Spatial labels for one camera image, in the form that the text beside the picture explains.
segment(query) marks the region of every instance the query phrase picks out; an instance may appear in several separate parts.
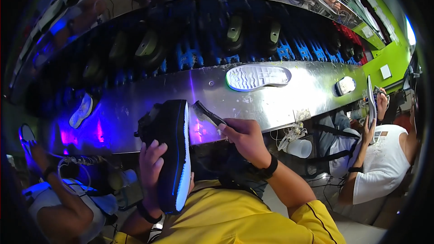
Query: yellow shirt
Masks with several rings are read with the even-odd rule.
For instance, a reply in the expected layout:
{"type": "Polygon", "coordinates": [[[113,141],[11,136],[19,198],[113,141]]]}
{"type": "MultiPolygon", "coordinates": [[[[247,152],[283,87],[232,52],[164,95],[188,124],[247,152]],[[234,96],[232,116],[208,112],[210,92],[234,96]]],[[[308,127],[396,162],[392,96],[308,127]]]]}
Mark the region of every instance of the yellow shirt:
{"type": "MultiPolygon", "coordinates": [[[[140,243],[124,233],[117,233],[115,240],[140,243]]],[[[305,204],[288,219],[246,191],[205,188],[190,195],[181,214],[166,218],[154,243],[341,244],[345,240],[320,201],[305,204]]]]}

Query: black wristband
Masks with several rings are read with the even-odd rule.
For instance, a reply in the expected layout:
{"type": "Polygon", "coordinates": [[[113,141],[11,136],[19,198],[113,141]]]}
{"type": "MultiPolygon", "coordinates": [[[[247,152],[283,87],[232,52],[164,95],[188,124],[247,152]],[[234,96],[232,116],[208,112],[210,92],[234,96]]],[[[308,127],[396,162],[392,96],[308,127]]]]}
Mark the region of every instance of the black wristband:
{"type": "Polygon", "coordinates": [[[48,166],[48,168],[42,173],[42,179],[46,182],[48,175],[52,172],[57,172],[57,168],[55,166],[48,166]]]}
{"type": "Polygon", "coordinates": [[[268,168],[266,169],[260,170],[264,176],[264,180],[270,179],[273,176],[273,173],[276,171],[278,164],[279,162],[277,161],[277,158],[274,155],[271,155],[270,166],[268,166],[268,168]]]}
{"type": "Polygon", "coordinates": [[[348,172],[363,172],[363,169],[361,167],[359,168],[351,167],[348,169],[348,172]]]}
{"type": "Polygon", "coordinates": [[[163,215],[161,215],[158,218],[151,217],[151,215],[148,213],[148,210],[146,210],[146,208],[144,208],[143,199],[141,199],[138,202],[138,204],[137,204],[137,211],[142,216],[142,218],[144,218],[147,222],[149,222],[151,224],[156,224],[156,223],[158,223],[163,218],[163,215]]]}

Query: stainless steel table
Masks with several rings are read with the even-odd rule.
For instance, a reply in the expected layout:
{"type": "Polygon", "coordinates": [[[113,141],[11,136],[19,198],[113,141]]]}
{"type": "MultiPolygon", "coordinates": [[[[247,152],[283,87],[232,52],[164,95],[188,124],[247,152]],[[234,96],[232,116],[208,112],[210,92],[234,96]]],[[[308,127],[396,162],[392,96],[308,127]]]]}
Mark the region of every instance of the stainless steel table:
{"type": "MultiPolygon", "coordinates": [[[[307,61],[262,64],[288,68],[292,73],[289,84],[237,92],[225,80],[226,72],[236,64],[152,77],[104,92],[78,129],[69,126],[72,111],[63,111],[43,128],[44,144],[52,153],[62,153],[66,148],[86,155],[138,152],[142,142],[133,136],[138,120],[155,103],[170,99],[186,99],[188,103],[200,100],[222,118],[255,119],[262,131],[268,132],[347,105],[366,92],[366,77],[359,66],[307,61]],[[344,76],[355,79],[357,86],[353,92],[338,97],[334,84],[344,76]]],[[[213,124],[190,113],[191,144],[220,139],[213,124]]]]}

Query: metal surface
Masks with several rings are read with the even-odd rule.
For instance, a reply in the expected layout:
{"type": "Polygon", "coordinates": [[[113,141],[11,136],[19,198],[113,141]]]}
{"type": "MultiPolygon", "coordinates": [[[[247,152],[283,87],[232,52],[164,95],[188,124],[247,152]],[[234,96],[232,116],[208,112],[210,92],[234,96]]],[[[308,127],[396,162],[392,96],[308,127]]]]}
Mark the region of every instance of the metal surface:
{"type": "MultiPolygon", "coordinates": [[[[351,29],[363,28],[363,38],[378,47],[381,36],[370,14],[366,13],[359,0],[273,0],[295,5],[326,16],[351,29]]],[[[51,7],[41,16],[43,19],[34,25],[31,35],[25,42],[18,59],[11,69],[9,86],[25,84],[37,73],[38,69],[72,41],[93,27],[114,17],[148,5],[148,0],[79,0],[76,5],[67,7],[63,0],[53,0],[51,7]]]]}
{"type": "MultiPolygon", "coordinates": [[[[263,87],[243,93],[230,89],[226,72],[237,64],[170,73],[107,90],[92,114],[78,129],[69,126],[73,110],[63,110],[42,128],[43,140],[52,153],[86,155],[137,152],[141,140],[135,138],[138,120],[155,103],[169,99],[200,100],[222,118],[255,119],[263,132],[279,129],[325,113],[360,99],[366,92],[366,77],[358,66],[308,61],[270,62],[288,68],[289,84],[282,88],[263,87]],[[334,85],[345,76],[355,79],[353,92],[338,97],[334,85]]],[[[221,139],[210,122],[200,121],[190,111],[190,142],[201,144],[221,139]]]]}

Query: gray pants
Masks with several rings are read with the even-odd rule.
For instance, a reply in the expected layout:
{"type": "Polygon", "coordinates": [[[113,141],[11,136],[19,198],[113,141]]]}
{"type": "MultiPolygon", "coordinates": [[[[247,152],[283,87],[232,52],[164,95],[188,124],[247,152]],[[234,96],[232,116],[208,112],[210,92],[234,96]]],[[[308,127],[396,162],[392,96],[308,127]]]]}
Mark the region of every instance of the gray pants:
{"type": "MultiPolygon", "coordinates": [[[[333,127],[337,130],[344,130],[345,128],[350,128],[350,119],[344,114],[344,111],[336,112],[335,115],[330,116],[327,114],[322,119],[320,119],[317,124],[322,124],[328,127],[333,127]]],[[[328,155],[330,146],[337,140],[337,136],[324,131],[317,132],[319,136],[318,154],[319,157],[328,155]]]]}

